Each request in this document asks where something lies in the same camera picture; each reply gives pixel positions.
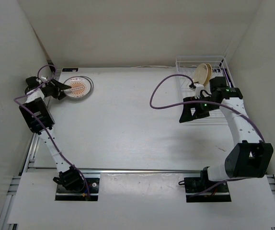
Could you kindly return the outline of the orange sunburst pattern plate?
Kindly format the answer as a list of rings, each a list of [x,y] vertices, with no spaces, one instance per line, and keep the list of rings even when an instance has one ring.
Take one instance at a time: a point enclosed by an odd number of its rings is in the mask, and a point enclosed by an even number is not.
[[[64,90],[66,96],[70,99],[86,98],[86,94],[90,90],[90,83],[87,81],[86,76],[74,76],[66,79],[64,84],[71,86],[71,89]]]

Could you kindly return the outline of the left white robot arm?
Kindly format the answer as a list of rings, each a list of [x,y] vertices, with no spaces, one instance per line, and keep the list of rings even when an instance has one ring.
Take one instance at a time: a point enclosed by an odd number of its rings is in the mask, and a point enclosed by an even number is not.
[[[49,96],[58,100],[63,99],[65,97],[64,90],[69,90],[71,87],[55,79],[43,81],[36,76],[29,77],[25,81],[27,83],[24,92],[26,101],[19,104],[19,110],[31,132],[37,134],[45,143],[55,162],[58,177],[54,177],[53,181],[66,190],[83,192],[86,187],[86,179],[57,146],[53,134],[55,121],[44,102],[44,99]]]

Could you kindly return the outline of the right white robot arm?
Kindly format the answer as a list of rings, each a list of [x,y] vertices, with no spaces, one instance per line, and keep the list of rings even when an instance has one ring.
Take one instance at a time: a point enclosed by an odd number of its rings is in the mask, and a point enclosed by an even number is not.
[[[207,167],[207,175],[199,180],[201,189],[207,192],[216,187],[217,181],[264,177],[274,152],[248,118],[240,89],[228,86],[224,77],[215,77],[209,83],[210,93],[198,82],[190,84],[195,94],[183,99],[179,119],[180,123],[202,119],[219,109],[231,131],[233,150],[219,166]]]

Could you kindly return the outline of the yellow rimmed plate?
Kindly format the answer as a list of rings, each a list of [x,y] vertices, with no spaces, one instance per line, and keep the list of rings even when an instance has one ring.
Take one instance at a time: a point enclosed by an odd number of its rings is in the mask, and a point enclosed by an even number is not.
[[[206,86],[209,73],[208,65],[205,63],[200,64],[193,74],[193,82]]]

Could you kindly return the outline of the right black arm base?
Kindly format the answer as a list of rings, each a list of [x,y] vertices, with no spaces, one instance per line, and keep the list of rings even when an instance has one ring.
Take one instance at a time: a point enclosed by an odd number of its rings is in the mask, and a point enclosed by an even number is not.
[[[187,203],[224,203],[231,202],[226,181],[209,181],[206,176],[185,177],[178,182],[184,186]]]

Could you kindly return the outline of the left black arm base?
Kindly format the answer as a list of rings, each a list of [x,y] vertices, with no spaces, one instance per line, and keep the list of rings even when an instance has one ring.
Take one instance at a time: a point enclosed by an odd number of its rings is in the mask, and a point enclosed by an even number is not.
[[[100,175],[99,174],[85,174],[87,187],[82,183],[80,187],[74,190],[67,190],[62,185],[58,184],[55,193],[56,201],[83,201],[96,202],[99,197]]]

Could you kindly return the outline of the white plate brown pattern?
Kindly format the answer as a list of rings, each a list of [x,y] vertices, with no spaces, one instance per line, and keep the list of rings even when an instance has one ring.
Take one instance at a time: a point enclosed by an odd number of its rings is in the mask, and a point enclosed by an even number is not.
[[[93,92],[93,90],[94,90],[94,82],[93,82],[93,80],[92,80],[91,78],[89,78],[89,77],[86,77],[86,79],[87,79],[87,81],[90,83],[90,86],[91,86],[89,92],[86,94],[86,96],[89,96],[89,95],[92,94],[92,92]]]

